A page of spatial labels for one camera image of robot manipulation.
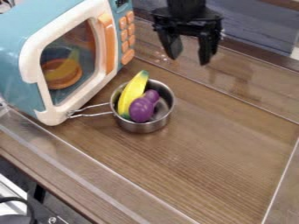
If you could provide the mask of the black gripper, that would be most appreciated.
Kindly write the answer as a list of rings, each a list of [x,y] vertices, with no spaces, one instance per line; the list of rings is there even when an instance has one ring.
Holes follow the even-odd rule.
[[[207,65],[218,52],[223,16],[207,7],[206,0],[167,0],[153,16],[167,56],[177,60],[183,52],[182,35],[199,37],[201,64]]]

